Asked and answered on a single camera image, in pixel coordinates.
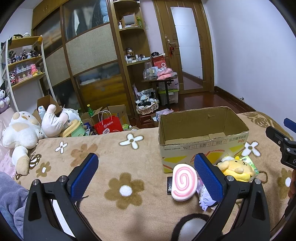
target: yellow plush toy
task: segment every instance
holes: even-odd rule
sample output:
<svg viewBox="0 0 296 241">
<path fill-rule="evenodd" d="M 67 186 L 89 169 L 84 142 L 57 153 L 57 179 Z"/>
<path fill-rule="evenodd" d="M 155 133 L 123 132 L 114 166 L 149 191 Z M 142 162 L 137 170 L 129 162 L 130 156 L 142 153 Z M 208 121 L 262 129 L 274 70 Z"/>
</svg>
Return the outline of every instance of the yellow plush toy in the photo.
<svg viewBox="0 0 296 241">
<path fill-rule="evenodd" d="M 237 181 L 248 182 L 256 173 L 253 168 L 246 162 L 241 161 L 238 156 L 224 157 L 222 162 L 217 164 L 217 167 L 223 172 L 225 176 L 231 175 Z"/>
</svg>

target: white flower print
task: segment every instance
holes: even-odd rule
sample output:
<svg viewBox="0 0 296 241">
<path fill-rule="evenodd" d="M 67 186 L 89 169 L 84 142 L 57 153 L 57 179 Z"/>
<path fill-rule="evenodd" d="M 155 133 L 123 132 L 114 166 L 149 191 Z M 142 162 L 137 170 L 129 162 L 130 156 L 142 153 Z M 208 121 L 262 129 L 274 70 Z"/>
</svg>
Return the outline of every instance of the white flower print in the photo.
<svg viewBox="0 0 296 241">
<path fill-rule="evenodd" d="M 137 141 L 141 141 L 144 139 L 143 136 L 136 136 L 134 137 L 132 133 L 129 133 L 127 136 L 126 136 L 127 140 L 126 141 L 123 141 L 123 142 L 120 142 L 119 145 L 121 146 L 126 146 L 126 145 L 129 145 L 131 144 L 131 147 L 136 150 L 139 148 L 139 145 L 137 143 Z"/>
<path fill-rule="evenodd" d="M 61 154 L 63 154 L 63 153 L 64 153 L 64 148 L 65 148 L 67 145 L 68 145 L 68 143 L 65 143 L 65 144 L 64 144 L 64 143 L 61 141 L 61 143 L 59 144 L 59 147 L 56 148 L 55 151 L 61 151 Z"/>
<path fill-rule="evenodd" d="M 260 152 L 255 148 L 255 146 L 258 146 L 258 142 L 254 141 L 251 145 L 248 142 L 246 142 L 244 146 L 245 149 L 242 151 L 242 156 L 248 156 L 251 152 L 253 152 L 255 156 L 261 155 Z"/>
</svg>

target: cabinet door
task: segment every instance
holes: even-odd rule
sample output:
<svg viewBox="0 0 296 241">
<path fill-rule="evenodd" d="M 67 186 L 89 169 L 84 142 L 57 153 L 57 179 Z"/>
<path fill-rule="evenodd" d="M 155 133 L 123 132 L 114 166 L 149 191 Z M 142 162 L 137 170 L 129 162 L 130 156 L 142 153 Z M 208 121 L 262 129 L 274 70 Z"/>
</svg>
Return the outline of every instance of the cabinet door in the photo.
<svg viewBox="0 0 296 241">
<path fill-rule="evenodd" d="M 35 28 L 46 16 L 46 0 L 42 1 L 33 10 L 32 28 Z"/>
</svg>

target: rattan panel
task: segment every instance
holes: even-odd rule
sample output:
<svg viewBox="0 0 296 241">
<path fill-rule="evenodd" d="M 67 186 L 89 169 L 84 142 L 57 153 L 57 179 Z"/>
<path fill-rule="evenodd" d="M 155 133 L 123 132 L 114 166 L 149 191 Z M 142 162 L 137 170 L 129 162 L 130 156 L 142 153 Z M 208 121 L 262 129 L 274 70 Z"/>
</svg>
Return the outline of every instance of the rattan panel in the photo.
<svg viewBox="0 0 296 241">
<path fill-rule="evenodd" d="M 70 78 L 63 48 L 48 56 L 45 62 L 52 86 Z"/>
<path fill-rule="evenodd" d="M 110 24 L 72 39 L 66 48 L 73 75 L 117 59 Z"/>
</svg>

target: blue gripper pad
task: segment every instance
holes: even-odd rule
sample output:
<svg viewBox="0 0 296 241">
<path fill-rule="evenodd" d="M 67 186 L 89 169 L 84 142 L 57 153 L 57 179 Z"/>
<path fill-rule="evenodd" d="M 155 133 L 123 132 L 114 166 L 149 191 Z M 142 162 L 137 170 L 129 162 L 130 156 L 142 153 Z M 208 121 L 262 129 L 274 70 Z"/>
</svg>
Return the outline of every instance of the blue gripper pad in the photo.
<svg viewBox="0 0 296 241">
<path fill-rule="evenodd" d="M 98 156 L 89 153 L 80 166 L 68 176 L 67 190 L 72 202 L 80 201 L 99 166 Z"/>
<path fill-rule="evenodd" d="M 195 155 L 194 168 L 211 198 L 220 203 L 227 188 L 224 174 L 218 167 L 213 166 L 203 153 Z"/>
</svg>

